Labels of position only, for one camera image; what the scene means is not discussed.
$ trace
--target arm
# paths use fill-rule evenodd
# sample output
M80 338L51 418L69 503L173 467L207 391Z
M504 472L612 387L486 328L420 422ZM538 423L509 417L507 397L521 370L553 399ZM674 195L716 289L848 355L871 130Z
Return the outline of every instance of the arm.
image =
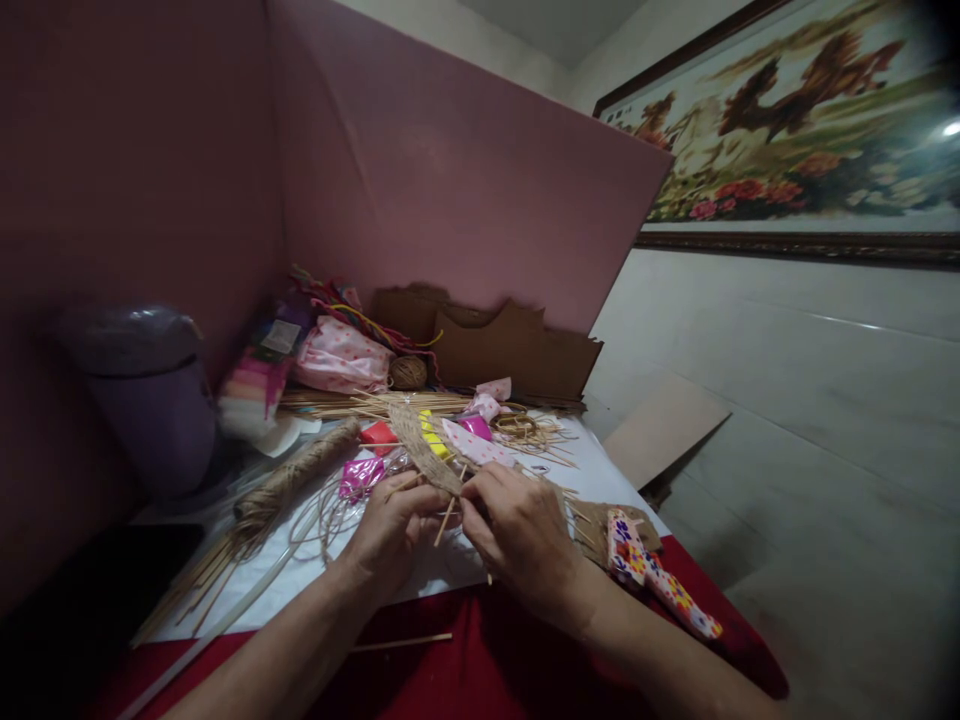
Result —
M439 520L425 516L446 508L446 493L421 485L387 499L413 475L380 483L340 557L166 717L302 716L371 615L410 576L419 539L439 529Z
M753 683L580 555L545 483L491 463L464 485L461 504L463 531L494 575L532 612L617 664L659 716L781 716Z

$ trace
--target clear plastic tube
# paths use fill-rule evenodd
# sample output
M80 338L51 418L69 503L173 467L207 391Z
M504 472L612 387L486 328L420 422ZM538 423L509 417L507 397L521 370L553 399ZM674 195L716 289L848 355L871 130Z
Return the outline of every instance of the clear plastic tube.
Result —
M140 697L134 700L126 710L120 713L117 720L133 720L151 700L160 694L161 690L169 685L177 675L183 672L187 665L196 660L200 653L206 650L207 645L229 630L230 626L239 620L240 616L243 615L243 613L256 602L257 598L263 594L263 591L270 586L270 583L276 580L277 575L279 575L287 563L290 562L290 558L296 554L300 543L303 542L303 539L307 536L307 532L319 519L320 511L318 507L315 507L310 512L307 521L297 530L290 545L283 551L283 554L277 558L273 567L267 570L257 584L250 588L247 594L237 601L237 604L233 606L230 612L223 616L220 622L210 628L210 631L206 635L200 638L187 652L180 656L179 660L171 665L163 675L157 678L150 687L144 690L140 694Z

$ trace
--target painting of horses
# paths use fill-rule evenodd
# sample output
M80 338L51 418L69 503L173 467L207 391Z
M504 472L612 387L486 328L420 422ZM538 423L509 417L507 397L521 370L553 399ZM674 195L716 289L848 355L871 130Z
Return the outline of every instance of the painting of horses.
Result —
M644 231L960 229L947 49L904 0L795 0L603 108L671 151Z

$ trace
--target hand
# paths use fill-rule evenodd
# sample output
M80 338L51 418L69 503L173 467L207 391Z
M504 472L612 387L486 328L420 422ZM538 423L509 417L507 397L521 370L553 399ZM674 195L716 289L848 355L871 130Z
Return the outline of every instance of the hand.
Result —
M580 635L594 612L595 568L570 540L550 486L488 463L463 486L460 503L463 532L493 575L531 612Z
M449 493L426 484L390 494L415 476L412 471L400 473L373 489L356 532L337 558L372 589L378 607L409 579L414 548L421 538L436 536L441 517L435 513L450 503ZM447 527L455 527L452 516Z

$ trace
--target framed painting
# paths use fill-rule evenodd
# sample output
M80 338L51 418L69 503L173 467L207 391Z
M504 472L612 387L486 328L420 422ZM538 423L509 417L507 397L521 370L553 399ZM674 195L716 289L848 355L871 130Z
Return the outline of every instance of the framed painting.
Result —
M960 105L908 0L754 0L601 98L676 156L638 247L960 265Z

